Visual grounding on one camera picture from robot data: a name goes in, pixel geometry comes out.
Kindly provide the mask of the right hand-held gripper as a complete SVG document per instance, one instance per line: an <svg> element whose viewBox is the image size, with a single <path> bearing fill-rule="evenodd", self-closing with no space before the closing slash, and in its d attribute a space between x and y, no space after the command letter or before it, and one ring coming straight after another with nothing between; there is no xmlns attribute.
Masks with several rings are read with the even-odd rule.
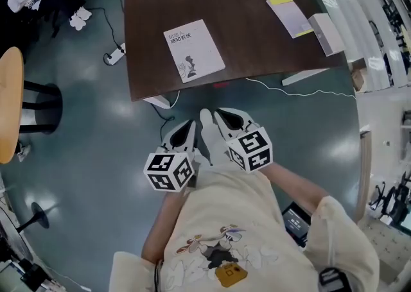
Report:
<svg viewBox="0 0 411 292"><path fill-rule="evenodd" d="M214 112L215 121L226 142L230 159L247 173L273 163L273 147L264 127L256 129L256 122L242 110L221 108ZM232 132L246 132L232 139Z"/></svg>

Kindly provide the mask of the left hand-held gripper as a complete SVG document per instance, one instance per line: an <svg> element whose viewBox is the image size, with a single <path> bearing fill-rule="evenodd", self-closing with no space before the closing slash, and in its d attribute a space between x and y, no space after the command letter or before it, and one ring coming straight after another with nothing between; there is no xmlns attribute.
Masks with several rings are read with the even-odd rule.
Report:
<svg viewBox="0 0 411 292"><path fill-rule="evenodd" d="M155 191L180 192L194 177L194 154L166 148L193 149L196 127L194 120L178 124L162 140L163 147L149 154L143 173Z"/></svg>

